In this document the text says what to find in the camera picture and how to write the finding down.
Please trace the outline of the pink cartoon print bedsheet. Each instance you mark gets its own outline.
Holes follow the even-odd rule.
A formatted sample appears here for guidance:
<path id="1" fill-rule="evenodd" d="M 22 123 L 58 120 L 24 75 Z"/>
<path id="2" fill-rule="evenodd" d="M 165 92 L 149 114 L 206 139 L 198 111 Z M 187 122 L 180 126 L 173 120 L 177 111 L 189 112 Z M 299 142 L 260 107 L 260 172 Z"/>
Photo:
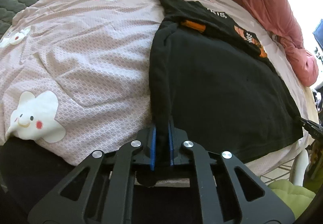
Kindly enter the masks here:
<path id="1" fill-rule="evenodd" d="M 233 0 L 197 1 L 254 33 L 293 97 L 316 119 L 278 37 Z M 1 144 L 33 142 L 70 165 L 117 150 L 152 120 L 149 58 L 165 16 L 159 0 L 39 0 L 1 39 Z M 257 175 L 300 154 L 313 139 L 247 162 Z"/>

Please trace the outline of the black sock with orange labels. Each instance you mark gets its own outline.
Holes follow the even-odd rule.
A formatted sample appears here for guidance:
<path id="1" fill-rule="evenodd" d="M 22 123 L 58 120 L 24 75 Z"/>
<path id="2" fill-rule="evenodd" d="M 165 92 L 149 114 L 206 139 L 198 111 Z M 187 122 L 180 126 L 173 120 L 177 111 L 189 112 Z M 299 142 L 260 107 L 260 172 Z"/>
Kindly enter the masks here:
<path id="1" fill-rule="evenodd" d="M 260 54 L 259 56 L 261 58 L 267 58 L 267 53 L 265 52 L 263 46 L 257 39 L 257 37 L 253 37 L 251 33 L 247 32 L 245 29 L 239 27 L 239 26 L 234 26 L 235 31 L 248 43 L 255 45 L 259 50 Z"/>

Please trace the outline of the green cushion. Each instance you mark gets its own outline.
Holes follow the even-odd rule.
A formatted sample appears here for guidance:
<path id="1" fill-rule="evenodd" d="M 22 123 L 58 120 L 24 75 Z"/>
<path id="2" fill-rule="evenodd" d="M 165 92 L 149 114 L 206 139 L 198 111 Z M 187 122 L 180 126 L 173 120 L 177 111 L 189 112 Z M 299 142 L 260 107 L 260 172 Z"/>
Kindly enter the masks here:
<path id="1" fill-rule="evenodd" d="M 314 192 L 296 186 L 286 179 L 274 181 L 268 187 L 292 210 L 296 219 L 304 213 L 316 196 Z"/>

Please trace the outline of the orange black knit sock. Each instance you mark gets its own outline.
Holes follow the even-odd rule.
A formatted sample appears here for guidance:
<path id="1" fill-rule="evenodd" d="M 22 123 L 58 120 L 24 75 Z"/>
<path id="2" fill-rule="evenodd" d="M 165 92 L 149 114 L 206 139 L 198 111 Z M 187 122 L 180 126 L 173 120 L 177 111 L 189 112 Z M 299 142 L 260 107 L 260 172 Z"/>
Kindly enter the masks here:
<path id="1" fill-rule="evenodd" d="M 190 20 L 185 20 L 185 21 L 181 22 L 181 25 L 186 26 L 187 28 L 196 30 L 200 33 L 203 33 L 206 30 L 206 26 L 204 24 L 192 22 Z"/>

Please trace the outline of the black garment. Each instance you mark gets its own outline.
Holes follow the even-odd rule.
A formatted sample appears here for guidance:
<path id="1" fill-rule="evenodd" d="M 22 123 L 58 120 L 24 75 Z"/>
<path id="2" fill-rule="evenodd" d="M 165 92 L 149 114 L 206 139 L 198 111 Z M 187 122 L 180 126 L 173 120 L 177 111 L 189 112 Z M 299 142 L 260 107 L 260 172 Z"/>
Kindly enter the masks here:
<path id="1" fill-rule="evenodd" d="M 159 2 L 165 16 L 149 58 L 156 166 L 170 165 L 169 122 L 206 150 L 229 151 L 244 163 L 303 137 L 289 89 L 231 17 L 197 1 Z M 185 20 L 206 30 L 182 26 Z"/>

